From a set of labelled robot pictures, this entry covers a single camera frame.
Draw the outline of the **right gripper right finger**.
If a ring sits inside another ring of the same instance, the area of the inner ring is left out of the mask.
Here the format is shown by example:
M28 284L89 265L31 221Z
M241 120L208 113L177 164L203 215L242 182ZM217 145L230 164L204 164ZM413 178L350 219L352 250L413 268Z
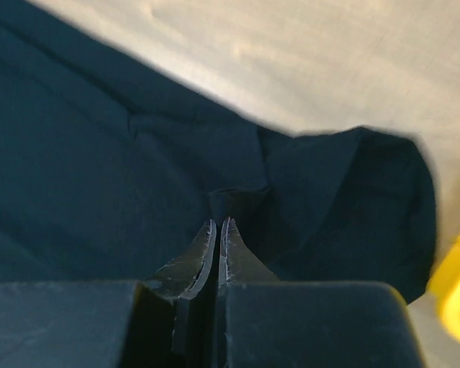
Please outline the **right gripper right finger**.
M222 225L216 297L219 367L423 367L399 292L377 282L280 280Z

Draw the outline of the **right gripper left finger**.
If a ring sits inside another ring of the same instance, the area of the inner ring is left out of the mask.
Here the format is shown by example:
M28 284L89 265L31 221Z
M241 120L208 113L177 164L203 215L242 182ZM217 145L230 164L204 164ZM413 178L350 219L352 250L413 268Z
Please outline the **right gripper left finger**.
M216 240L144 281L0 284L0 367L204 367Z

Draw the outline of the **black t-shirt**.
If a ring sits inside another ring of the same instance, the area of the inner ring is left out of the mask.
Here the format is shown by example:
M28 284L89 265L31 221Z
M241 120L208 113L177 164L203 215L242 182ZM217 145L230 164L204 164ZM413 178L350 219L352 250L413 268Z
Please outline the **black t-shirt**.
M0 282L147 278L226 218L289 281L381 281L410 302L435 257L413 141L266 129L0 1Z

